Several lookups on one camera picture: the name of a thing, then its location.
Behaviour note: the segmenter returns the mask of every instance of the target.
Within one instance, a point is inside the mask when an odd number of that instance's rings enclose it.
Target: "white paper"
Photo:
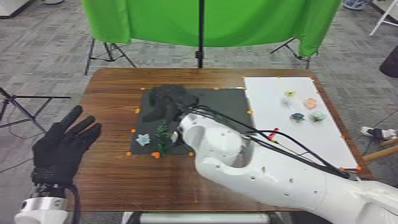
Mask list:
[[[261,130],[279,128],[279,131],[299,140],[336,167],[356,168],[357,162],[341,138],[332,115],[316,93],[313,80],[306,77],[245,77],[245,88],[256,128]],[[290,97],[292,106],[283,104],[284,92],[288,90],[295,91],[295,95]],[[304,106],[308,98],[316,99],[316,108],[313,110]],[[309,116],[316,111],[325,114],[322,122],[311,121]],[[300,123],[290,118],[293,113],[306,115],[306,120]],[[276,140],[288,149],[297,153],[304,153],[297,144],[283,136],[276,135]],[[306,157],[320,163],[313,156],[306,154]]]

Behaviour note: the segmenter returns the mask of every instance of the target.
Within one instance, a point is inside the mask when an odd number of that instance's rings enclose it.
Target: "glove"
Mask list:
[[[185,109],[194,106],[197,102],[197,97],[189,94],[181,85],[162,85],[155,87],[149,95],[149,103],[155,109],[142,118],[144,122],[165,119],[165,124],[169,124],[176,120]]]
[[[73,184],[84,153],[101,134],[101,124],[94,124],[93,116],[71,127],[82,112],[82,106],[77,106],[34,144],[32,182],[36,184]]]

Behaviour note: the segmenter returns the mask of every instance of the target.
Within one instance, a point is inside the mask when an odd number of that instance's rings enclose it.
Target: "green screen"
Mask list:
[[[205,46],[231,47],[300,40],[318,51],[340,0],[206,0]],[[93,36],[103,42],[141,39],[197,46],[199,0],[84,0]]]

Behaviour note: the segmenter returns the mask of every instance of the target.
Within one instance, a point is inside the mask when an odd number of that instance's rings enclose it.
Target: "gray carpet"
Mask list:
[[[380,14],[372,8],[364,12],[340,10],[331,32],[313,59],[311,70],[318,75],[327,93],[338,107],[345,125],[354,138],[359,127],[373,126],[398,110],[398,79],[379,72],[379,65],[398,43],[398,29],[384,25],[373,37],[368,36]],[[53,101],[39,122],[45,127],[62,117],[80,102],[91,77],[84,77],[91,31],[80,7],[80,0],[46,6],[38,1],[22,15],[0,20],[0,86],[14,94],[71,96],[73,100]],[[274,55],[270,50],[279,44],[206,49],[210,68],[304,68],[286,49]],[[123,47],[139,67],[196,67],[196,48],[171,46],[144,41]],[[100,67],[128,67],[121,59],[116,63],[94,61],[91,72]],[[23,101],[29,109],[39,106],[39,100]],[[7,111],[9,120],[18,113]],[[398,114],[379,125],[398,128]],[[32,125],[13,127],[13,133],[23,137],[38,133]],[[30,147],[36,138],[20,139],[0,129],[0,170],[32,157]],[[357,139],[364,152],[370,139]],[[368,152],[379,150],[370,145]],[[380,181],[398,184],[398,155],[370,164]],[[32,162],[0,174],[0,223],[13,223],[13,216],[30,191]]]

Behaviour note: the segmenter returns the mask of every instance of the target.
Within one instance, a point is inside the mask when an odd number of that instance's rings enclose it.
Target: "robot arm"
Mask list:
[[[36,197],[25,200],[16,214],[16,224],[62,224],[68,218],[64,197]]]
[[[302,209],[338,224],[398,223],[391,186],[316,169],[203,115],[185,116],[178,130],[197,154],[199,174],[258,202]]]

